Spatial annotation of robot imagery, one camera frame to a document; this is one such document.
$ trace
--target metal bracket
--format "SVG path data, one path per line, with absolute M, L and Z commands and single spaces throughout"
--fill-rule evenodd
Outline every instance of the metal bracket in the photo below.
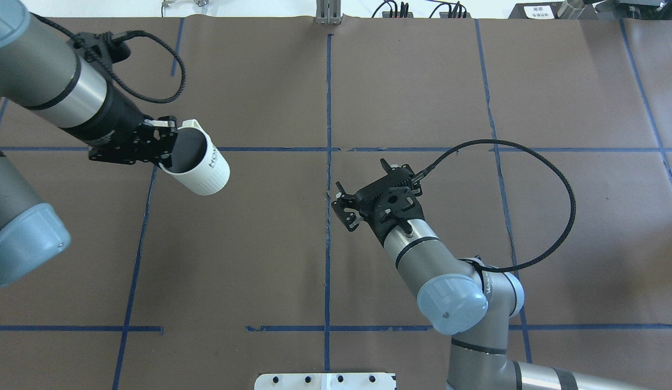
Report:
M 254 382 L 254 390 L 395 390 L 395 378 L 391 373 L 263 374 Z
M 341 0 L 316 0 L 316 24 L 341 24 Z

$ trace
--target white label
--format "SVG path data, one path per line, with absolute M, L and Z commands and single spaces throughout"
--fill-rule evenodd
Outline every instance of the white label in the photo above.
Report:
M 524 12 L 529 19 L 554 19 L 550 5 L 527 5 Z

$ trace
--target white wall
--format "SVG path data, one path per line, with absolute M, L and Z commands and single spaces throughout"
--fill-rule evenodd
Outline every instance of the white wall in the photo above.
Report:
M 26 7 L 46 17 L 160 17 L 161 0 L 22 0 Z M 517 0 L 466 0 L 473 17 L 506 19 Z M 370 17 L 380 0 L 342 0 L 346 15 Z M 437 3 L 410 0 L 415 17 L 428 17 Z M 177 0 L 165 16 L 201 13 L 194 0 Z M 209 0 L 207 14 L 223 17 L 291 17 L 316 14 L 316 0 Z

